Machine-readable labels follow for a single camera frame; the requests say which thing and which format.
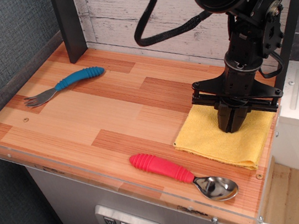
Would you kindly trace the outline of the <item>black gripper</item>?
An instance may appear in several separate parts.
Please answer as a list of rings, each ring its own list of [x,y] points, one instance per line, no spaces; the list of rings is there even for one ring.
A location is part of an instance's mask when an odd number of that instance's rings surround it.
[[[228,51],[224,62],[220,76],[192,85],[192,103],[215,106],[220,130],[238,131],[251,110],[277,111],[282,90],[255,79],[263,63],[261,56],[249,51]]]

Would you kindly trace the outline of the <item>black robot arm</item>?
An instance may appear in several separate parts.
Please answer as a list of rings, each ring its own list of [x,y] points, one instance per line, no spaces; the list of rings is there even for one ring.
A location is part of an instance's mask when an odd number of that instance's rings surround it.
[[[263,61],[273,57],[283,66],[276,50],[284,33],[280,15],[282,0],[195,0],[205,14],[228,16],[229,47],[225,70],[213,79],[193,83],[193,103],[217,110],[220,130],[238,131],[252,110],[275,112],[283,92],[258,82]]]

